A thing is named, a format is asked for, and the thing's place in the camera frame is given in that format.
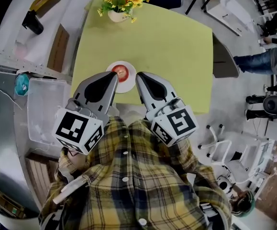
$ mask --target yellow plaid shirt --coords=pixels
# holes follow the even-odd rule
[[[57,173],[40,222],[63,207],[63,229],[203,230],[207,223],[199,203],[211,203],[222,209],[231,226],[231,206],[212,168],[198,162],[188,140],[166,147],[148,121],[126,127],[119,117],[111,117],[83,171],[63,151],[59,167],[67,167],[75,178],[83,173],[88,183],[56,205],[53,198],[67,184]],[[196,175],[194,184],[187,173]]]

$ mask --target clear plastic container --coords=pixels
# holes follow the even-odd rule
[[[70,85],[64,80],[30,79],[28,91],[28,129],[30,140],[62,145],[51,135],[56,113],[67,105]]]

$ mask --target red apple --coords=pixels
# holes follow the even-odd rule
[[[129,70],[124,65],[114,66],[112,71],[117,72],[119,82],[124,82],[129,77]]]

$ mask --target black and white marker cube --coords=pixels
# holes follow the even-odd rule
[[[151,130],[168,147],[186,139],[199,128],[189,105],[153,119]]]
[[[87,155],[104,135],[103,121],[61,108],[52,135],[64,147]]]

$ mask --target white plate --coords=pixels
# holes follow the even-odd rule
[[[124,82],[118,82],[116,93],[126,93],[135,86],[136,70],[133,65],[126,61],[116,61],[109,65],[106,71],[111,71],[117,65],[124,65],[129,71],[129,77]]]

